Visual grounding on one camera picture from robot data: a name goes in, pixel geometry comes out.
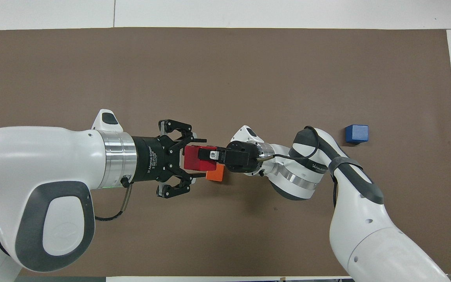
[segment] white floor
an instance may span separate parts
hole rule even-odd
[[[451,57],[451,0],[0,0],[0,30],[87,27],[447,29]]]

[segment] red block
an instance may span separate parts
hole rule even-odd
[[[184,148],[184,169],[193,171],[214,171],[217,169],[217,162],[204,161],[197,158],[197,152],[200,148],[216,150],[213,146],[186,146]]]

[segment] blue block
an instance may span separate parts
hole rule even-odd
[[[349,125],[346,127],[346,142],[359,144],[368,141],[368,125]]]

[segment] white robotic arm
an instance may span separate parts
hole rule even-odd
[[[86,251],[97,218],[90,190],[157,180],[157,194],[169,198],[204,177],[179,165],[185,145],[206,140],[185,123],[161,120],[159,127],[157,137],[131,136],[101,110],[82,132],[0,128],[0,281],[13,281],[21,267],[64,268]],[[168,137],[174,130],[182,135],[176,141]],[[180,179],[175,187],[166,184],[172,176]]]
[[[207,159],[206,150],[200,152]],[[436,263],[388,216],[383,194],[323,130],[306,127],[291,148],[265,143],[243,126],[227,148],[210,152],[232,172],[267,176],[290,200],[311,198],[330,170],[339,193],[330,227],[330,243],[340,264],[356,282],[448,282]]]

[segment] silver metal band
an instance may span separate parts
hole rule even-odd
[[[291,173],[284,166],[278,166],[277,173],[283,175],[286,180],[292,182],[293,184],[299,186],[300,188],[304,188],[307,190],[315,190],[318,183],[313,183],[298,177],[297,175]]]
[[[137,168],[137,149],[126,132],[98,130],[105,146],[105,172],[100,188],[120,187],[121,178],[133,178]]]

